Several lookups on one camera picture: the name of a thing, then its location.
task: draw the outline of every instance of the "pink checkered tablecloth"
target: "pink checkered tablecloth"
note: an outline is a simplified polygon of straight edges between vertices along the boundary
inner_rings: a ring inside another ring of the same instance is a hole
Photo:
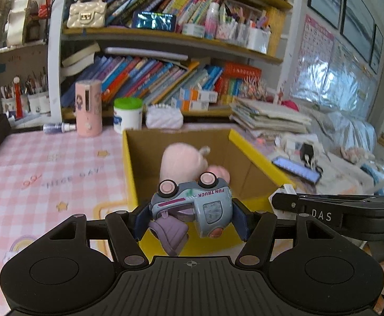
[[[184,126],[194,130],[230,127]],[[96,138],[81,138],[76,132],[8,136],[0,146],[0,270],[70,215],[104,218],[109,212],[127,210],[126,198],[122,141],[112,127]],[[106,252],[98,243],[91,246]],[[217,254],[237,255],[239,251]],[[0,316],[8,311],[0,289]]]

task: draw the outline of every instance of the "smartphone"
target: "smartphone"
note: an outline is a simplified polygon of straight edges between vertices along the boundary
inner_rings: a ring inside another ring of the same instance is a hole
[[[132,28],[174,32],[176,15],[136,11],[132,18]]]
[[[298,162],[294,162],[284,157],[277,157],[273,159],[272,163],[280,169],[290,172],[312,184],[318,183],[321,179],[321,174],[319,172],[313,171]]]

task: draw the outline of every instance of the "paper stack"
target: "paper stack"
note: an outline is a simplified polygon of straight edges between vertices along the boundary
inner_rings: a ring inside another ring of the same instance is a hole
[[[291,108],[276,104],[238,98],[231,105],[232,119],[254,137],[267,131],[307,133],[312,119]]]

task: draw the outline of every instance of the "toy truck wheel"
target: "toy truck wheel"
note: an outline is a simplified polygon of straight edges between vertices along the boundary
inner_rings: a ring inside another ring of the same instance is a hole
[[[218,183],[217,176],[212,172],[204,172],[200,177],[198,184],[205,189],[211,189]]]
[[[158,184],[157,194],[162,198],[170,198],[177,194],[179,187],[176,182],[166,179]]]

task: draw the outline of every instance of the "cable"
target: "cable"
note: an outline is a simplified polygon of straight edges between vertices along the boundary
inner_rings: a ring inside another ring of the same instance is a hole
[[[47,14],[49,15],[49,17],[46,19],[46,26],[45,26],[45,30],[44,30],[44,41],[46,44],[48,44],[49,42],[49,19],[52,17],[52,8],[53,8],[53,4],[56,0],[52,0],[52,3],[48,4],[47,0],[46,0],[46,9],[47,9]]]

